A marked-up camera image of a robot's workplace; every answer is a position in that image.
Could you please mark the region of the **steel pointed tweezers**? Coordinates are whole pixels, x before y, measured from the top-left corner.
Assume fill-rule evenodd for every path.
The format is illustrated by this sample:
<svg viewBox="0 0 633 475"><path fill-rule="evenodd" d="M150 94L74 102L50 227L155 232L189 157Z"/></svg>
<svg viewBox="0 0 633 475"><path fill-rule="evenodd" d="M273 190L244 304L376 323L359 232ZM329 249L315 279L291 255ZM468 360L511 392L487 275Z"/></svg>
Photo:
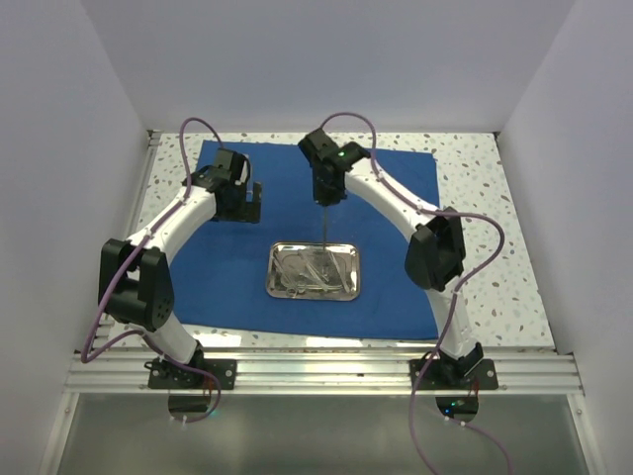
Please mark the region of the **steel pointed tweezers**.
<svg viewBox="0 0 633 475"><path fill-rule="evenodd" d="M327 253L328 253L328 255L330 257L330 260L332 261L332 263L333 263L333 265L334 265L334 267L335 267L335 269L337 271L337 274L338 274L338 276L340 278L340 282L341 282L341 285L342 285L342 288L343 288L344 292L345 293L349 293L350 292L350 288L349 288L349 286L347 284L347 281L346 281L346 277L345 277L346 274L344 273L344 271L340 267L340 265L338 263L338 260L337 260L337 257L336 257L336 254L333 253L330 250Z"/></svg>

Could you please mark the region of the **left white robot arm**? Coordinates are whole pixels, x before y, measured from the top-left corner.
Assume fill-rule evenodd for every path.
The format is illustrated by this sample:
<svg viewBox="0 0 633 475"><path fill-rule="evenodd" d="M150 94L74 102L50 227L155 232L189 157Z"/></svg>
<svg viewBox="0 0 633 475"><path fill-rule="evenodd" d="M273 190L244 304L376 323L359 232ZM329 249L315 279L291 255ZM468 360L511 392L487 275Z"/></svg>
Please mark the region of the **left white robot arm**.
<svg viewBox="0 0 633 475"><path fill-rule="evenodd" d="M239 155L228 164L207 165L186 176L172 202L148 225L101 249L98 311L81 350L88 363L132 335L173 361L170 375L183 388L199 386L205 363L201 346L174 313L170 264L193 233L209 221L257 224L261 184L247 186L251 166Z"/></svg>

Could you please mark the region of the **steel surgical scissors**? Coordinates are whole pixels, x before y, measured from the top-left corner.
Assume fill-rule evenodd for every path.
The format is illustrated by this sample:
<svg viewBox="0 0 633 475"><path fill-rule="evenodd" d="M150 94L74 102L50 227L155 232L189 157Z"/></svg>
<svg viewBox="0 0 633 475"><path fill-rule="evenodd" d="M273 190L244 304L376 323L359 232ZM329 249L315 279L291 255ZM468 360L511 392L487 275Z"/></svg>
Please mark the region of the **steel surgical scissors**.
<svg viewBox="0 0 633 475"><path fill-rule="evenodd" d="M291 264L284 264L279 257L274 258L276 266L276 280L283 287L288 298L296 298L308 290L314 290L316 283L313 279L299 271Z"/></svg>

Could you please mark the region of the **steel instrument tray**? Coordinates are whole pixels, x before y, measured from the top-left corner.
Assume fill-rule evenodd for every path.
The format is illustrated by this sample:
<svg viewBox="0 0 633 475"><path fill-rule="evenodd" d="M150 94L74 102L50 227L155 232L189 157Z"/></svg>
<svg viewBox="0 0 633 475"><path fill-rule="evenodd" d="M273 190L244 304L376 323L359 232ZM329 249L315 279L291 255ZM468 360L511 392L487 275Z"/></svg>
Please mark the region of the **steel instrument tray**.
<svg viewBox="0 0 633 475"><path fill-rule="evenodd" d="M360 253L352 244L279 241L270 249L265 290L271 297L349 302L360 286Z"/></svg>

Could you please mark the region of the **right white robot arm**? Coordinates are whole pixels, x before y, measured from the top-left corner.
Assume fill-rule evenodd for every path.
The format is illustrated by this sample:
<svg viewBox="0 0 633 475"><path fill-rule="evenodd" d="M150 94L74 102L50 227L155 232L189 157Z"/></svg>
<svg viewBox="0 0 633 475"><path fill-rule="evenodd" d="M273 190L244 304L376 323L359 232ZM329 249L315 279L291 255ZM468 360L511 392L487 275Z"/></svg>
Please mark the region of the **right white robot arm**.
<svg viewBox="0 0 633 475"><path fill-rule="evenodd" d="M408 244L405 270L426 294L438 329L440 375L446 385L463 388L484 358L468 319L458 278L464 271L465 243L457 212L439 209L391 180L372 152L356 142L339 146L329 138L316 146L300 144L312 170L314 200L339 204L352 193L370 204Z"/></svg>

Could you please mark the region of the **blue surgical cloth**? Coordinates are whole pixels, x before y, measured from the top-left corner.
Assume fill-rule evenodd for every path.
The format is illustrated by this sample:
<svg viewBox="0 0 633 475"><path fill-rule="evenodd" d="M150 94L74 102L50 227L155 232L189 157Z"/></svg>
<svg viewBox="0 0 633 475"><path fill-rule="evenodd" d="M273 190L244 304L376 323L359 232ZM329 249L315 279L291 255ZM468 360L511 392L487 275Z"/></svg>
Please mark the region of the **blue surgical cloth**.
<svg viewBox="0 0 633 475"><path fill-rule="evenodd" d="M350 195L328 211L327 237L360 253L360 295L349 302L278 299L265 290L271 246L318 241L322 209L312 171L295 145L230 142L261 182L257 224L207 222L170 265L174 313L183 324L317 336L426 339L437 328L424 292L405 272L407 241L379 212Z"/></svg>

